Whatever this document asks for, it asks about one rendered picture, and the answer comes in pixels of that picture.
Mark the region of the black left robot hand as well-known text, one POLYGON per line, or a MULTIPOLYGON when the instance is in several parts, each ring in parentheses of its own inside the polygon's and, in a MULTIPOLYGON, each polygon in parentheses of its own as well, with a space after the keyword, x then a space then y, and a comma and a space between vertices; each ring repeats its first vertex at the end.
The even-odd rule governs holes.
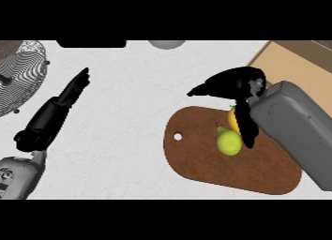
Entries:
POLYGON ((60 131, 69 110, 89 83, 88 78, 88 68, 85 68, 69 81, 58 96, 51 97, 42 104, 24 129, 13 137, 19 151, 42 151, 48 148, 60 131))

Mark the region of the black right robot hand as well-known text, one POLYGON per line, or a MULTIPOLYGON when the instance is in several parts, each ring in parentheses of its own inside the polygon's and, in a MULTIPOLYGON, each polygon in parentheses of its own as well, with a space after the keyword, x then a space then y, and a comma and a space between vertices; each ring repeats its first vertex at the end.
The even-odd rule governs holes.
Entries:
POLYGON ((234 120, 242 141, 247 148, 255 145, 258 126, 250 117, 250 103, 265 90, 265 74, 259 68, 236 67, 214 74, 194 86, 187 96, 211 96, 234 100, 234 120))

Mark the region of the green pear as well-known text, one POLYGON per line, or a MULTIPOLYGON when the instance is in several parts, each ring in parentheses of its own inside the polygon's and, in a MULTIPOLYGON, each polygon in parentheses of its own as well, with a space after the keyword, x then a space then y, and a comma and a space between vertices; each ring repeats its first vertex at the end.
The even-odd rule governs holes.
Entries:
POLYGON ((242 140, 239 134, 224 127, 216 128, 215 134, 215 146, 218 151, 225 156, 234 156, 242 148, 242 140))

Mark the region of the yellow banana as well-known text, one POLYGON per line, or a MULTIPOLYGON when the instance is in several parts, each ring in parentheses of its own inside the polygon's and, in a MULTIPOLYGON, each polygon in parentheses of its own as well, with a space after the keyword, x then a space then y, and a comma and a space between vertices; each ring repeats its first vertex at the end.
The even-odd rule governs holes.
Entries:
POLYGON ((227 121, 228 121, 228 125, 230 125, 231 130, 240 135, 239 126, 237 126, 236 117, 234 117, 234 105, 230 105, 230 110, 228 110, 228 114, 227 114, 227 121))

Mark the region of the grey round bowl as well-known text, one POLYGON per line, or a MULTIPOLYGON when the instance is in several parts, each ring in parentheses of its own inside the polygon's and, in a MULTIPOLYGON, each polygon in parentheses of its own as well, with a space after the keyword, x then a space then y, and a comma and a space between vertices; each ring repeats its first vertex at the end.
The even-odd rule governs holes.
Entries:
POLYGON ((182 40, 150 40, 150 45, 162 50, 178 48, 185 42, 182 40))

